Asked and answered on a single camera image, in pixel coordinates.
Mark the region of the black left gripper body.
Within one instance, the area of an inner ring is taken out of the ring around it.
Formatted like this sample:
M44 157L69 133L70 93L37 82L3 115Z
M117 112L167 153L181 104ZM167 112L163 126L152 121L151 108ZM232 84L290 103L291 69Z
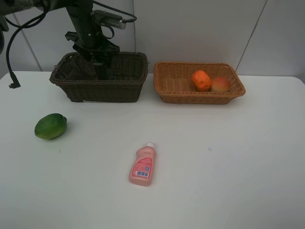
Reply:
M73 49L81 55L114 55L119 46L103 37L99 32L67 32L65 38L74 43Z

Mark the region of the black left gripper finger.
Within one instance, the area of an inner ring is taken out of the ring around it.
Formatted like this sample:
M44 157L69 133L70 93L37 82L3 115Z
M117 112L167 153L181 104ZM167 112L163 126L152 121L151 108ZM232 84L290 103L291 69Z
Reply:
M114 56L116 55L116 52L104 52L103 53L103 62L106 68L111 68L112 60Z
M86 53L83 53L82 56L83 56L83 58L84 58L86 61L88 61L88 62L90 62L90 61L92 62L92 61L95 60L95 57L94 57L94 54L93 54L93 53L88 53L88 52L86 52Z

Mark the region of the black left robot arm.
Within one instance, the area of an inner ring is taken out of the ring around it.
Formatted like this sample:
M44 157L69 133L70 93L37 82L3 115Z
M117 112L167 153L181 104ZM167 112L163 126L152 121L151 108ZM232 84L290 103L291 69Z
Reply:
M102 10L94 10L95 0L2 0L0 2L0 30L8 31L14 25L6 15L31 8L42 13L23 25L15 25L18 31L38 25L50 11L65 8L75 28L66 33L67 40L74 43L74 50L84 58L94 58L99 65L109 65L120 48L102 33L102 27L125 29L127 21L122 16Z

